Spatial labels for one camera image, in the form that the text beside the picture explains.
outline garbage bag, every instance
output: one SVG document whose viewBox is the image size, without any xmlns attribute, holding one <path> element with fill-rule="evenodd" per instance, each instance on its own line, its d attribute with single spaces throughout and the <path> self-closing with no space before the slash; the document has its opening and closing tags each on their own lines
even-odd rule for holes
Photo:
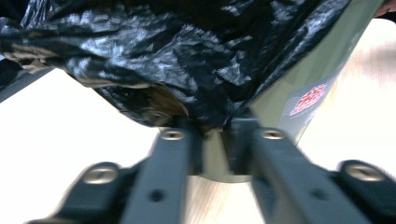
<svg viewBox="0 0 396 224">
<path fill-rule="evenodd" d="M 31 0 L 0 52 L 55 66 L 148 126 L 224 128 L 330 31 L 349 0 Z"/>
</svg>

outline logo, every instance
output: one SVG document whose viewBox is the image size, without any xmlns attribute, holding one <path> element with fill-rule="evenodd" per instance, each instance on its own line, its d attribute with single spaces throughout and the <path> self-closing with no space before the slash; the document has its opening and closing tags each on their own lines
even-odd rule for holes
<svg viewBox="0 0 396 224">
<path fill-rule="evenodd" d="M 311 105 L 317 103 L 324 95 L 325 88 L 326 85 L 323 84 L 312 88 L 311 91 L 307 92 L 303 97 L 300 98 L 294 109 L 291 110 L 290 115 L 298 114 L 310 107 Z"/>
</svg>

